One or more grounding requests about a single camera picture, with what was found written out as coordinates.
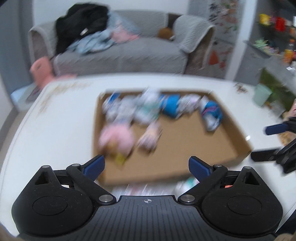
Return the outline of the pink fluffy pompom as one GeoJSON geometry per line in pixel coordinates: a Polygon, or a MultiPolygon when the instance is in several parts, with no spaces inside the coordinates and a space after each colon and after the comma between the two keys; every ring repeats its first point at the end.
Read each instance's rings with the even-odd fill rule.
{"type": "Polygon", "coordinates": [[[124,165],[135,146],[135,136],[128,123],[107,124],[98,139],[98,149],[116,164],[124,165]]]}

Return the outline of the blue mesh sock bundle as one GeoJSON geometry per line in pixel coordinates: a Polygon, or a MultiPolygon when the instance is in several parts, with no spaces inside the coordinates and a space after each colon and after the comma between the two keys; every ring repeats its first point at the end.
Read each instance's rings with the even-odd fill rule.
{"type": "Polygon", "coordinates": [[[206,131],[215,132],[223,118],[220,106],[215,101],[208,99],[207,96],[203,96],[199,102],[199,111],[206,131]]]}

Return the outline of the lavender sock roll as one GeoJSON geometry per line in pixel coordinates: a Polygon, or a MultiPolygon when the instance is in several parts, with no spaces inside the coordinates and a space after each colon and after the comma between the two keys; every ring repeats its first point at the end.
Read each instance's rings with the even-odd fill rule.
{"type": "Polygon", "coordinates": [[[140,137],[137,142],[137,147],[147,152],[153,152],[158,144],[162,135],[162,127],[159,122],[151,123],[145,133],[140,137]]]}

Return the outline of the bubble wrap striped bundle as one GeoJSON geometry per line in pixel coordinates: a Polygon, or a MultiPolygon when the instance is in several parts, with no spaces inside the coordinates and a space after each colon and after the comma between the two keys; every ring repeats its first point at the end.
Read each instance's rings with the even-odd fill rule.
{"type": "Polygon", "coordinates": [[[201,96],[197,94],[186,94],[177,102],[177,117],[183,114],[192,114],[199,106],[201,96]]]}

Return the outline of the glass fish tank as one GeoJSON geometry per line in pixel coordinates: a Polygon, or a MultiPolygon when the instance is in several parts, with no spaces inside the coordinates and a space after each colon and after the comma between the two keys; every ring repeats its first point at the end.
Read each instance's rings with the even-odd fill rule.
{"type": "Polygon", "coordinates": [[[268,102],[277,101],[289,111],[295,100],[295,74],[279,57],[272,56],[265,61],[259,83],[271,90],[268,102]]]}

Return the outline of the green plastic cup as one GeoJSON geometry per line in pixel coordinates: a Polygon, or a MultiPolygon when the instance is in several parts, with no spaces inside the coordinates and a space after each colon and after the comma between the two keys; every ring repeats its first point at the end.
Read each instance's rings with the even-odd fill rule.
{"type": "Polygon", "coordinates": [[[271,94],[272,91],[267,86],[259,83],[254,89],[253,101],[258,106],[263,106],[271,94]]]}

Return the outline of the cardboard tray box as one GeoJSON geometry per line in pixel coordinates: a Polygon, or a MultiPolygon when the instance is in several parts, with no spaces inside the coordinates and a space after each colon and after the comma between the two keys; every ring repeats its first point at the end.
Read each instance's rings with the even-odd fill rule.
{"type": "Polygon", "coordinates": [[[105,158],[105,169],[98,180],[106,186],[144,183],[189,176],[188,161],[196,156],[209,165],[236,165],[252,151],[241,128],[214,92],[196,91],[216,102],[222,110],[222,121],[215,132],[205,129],[201,114],[182,116],[177,120],[161,114],[162,135],[154,152],[135,148],[123,165],[105,158]]]}

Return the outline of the grey white sock bundle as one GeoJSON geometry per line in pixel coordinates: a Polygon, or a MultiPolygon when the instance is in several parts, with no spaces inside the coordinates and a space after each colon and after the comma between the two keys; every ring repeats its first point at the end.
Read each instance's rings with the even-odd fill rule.
{"type": "Polygon", "coordinates": [[[112,93],[104,101],[102,112],[105,114],[107,123],[126,123],[130,125],[137,110],[138,97],[127,95],[120,98],[120,93],[112,93]]]}

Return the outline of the blue white sock roll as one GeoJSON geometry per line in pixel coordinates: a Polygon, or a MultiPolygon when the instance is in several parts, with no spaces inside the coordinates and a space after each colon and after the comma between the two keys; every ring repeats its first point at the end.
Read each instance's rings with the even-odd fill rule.
{"type": "Polygon", "coordinates": [[[180,95],[179,94],[161,94],[159,98],[161,112],[170,118],[178,118],[180,95]]]}

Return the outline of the grey cabinet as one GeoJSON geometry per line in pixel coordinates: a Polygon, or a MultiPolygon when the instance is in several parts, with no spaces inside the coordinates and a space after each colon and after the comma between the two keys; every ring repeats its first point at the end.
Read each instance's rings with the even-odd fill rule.
{"type": "Polygon", "coordinates": [[[263,72],[295,92],[295,70],[285,62],[285,49],[294,33],[295,1],[257,1],[250,36],[235,77],[236,82],[257,85],[263,72]]]}

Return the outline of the bubble wrap teal band bundle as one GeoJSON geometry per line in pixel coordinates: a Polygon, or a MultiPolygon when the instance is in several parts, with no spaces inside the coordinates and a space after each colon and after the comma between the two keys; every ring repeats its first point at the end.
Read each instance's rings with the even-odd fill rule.
{"type": "Polygon", "coordinates": [[[160,113],[161,93],[155,89],[146,89],[136,100],[137,108],[134,121],[140,125],[148,126],[157,121],[160,113]]]}

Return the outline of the pink chair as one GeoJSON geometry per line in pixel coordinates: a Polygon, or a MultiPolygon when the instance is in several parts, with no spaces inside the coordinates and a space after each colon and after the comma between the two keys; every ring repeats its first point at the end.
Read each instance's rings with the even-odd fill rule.
{"type": "Polygon", "coordinates": [[[46,56],[36,60],[32,64],[30,72],[33,76],[34,83],[39,89],[43,89],[55,78],[51,62],[46,56]]]}

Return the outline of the grey sofa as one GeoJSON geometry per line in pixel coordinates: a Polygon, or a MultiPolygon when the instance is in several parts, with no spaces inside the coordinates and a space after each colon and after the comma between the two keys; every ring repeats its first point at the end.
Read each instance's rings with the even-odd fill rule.
{"type": "Polygon", "coordinates": [[[215,27],[182,15],[168,28],[162,11],[111,11],[75,4],[53,22],[29,30],[32,62],[47,57],[56,75],[119,72],[195,73],[205,67],[215,27]]]}

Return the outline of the light blue clothes pile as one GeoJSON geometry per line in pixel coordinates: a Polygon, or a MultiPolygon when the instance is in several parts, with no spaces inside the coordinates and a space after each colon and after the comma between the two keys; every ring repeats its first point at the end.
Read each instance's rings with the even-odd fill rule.
{"type": "Polygon", "coordinates": [[[139,35],[141,30],[132,21],[124,18],[115,11],[108,12],[107,28],[103,31],[90,34],[80,40],[74,41],[66,50],[80,55],[102,52],[113,45],[117,45],[111,39],[112,31],[122,25],[127,31],[139,35]]]}

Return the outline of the pink clothes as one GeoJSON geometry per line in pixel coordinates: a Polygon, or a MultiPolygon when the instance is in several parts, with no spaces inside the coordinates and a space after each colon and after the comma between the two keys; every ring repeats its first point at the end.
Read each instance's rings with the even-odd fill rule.
{"type": "Polygon", "coordinates": [[[122,25],[117,26],[111,34],[111,39],[116,44],[122,44],[139,39],[140,36],[127,31],[122,25]]]}

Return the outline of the brown plush toy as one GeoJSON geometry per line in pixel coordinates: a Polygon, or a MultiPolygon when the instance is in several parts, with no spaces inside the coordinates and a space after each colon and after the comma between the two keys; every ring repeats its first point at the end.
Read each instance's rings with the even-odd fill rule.
{"type": "Polygon", "coordinates": [[[175,34],[171,28],[162,28],[158,32],[158,38],[173,41],[175,39],[175,34]]]}

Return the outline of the black jacket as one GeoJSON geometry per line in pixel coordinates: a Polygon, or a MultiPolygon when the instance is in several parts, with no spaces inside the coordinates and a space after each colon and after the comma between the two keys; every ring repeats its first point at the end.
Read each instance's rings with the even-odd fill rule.
{"type": "Polygon", "coordinates": [[[55,22],[56,54],[61,54],[76,40],[107,28],[109,9],[106,6],[84,3],[74,4],[66,15],[55,22]]]}

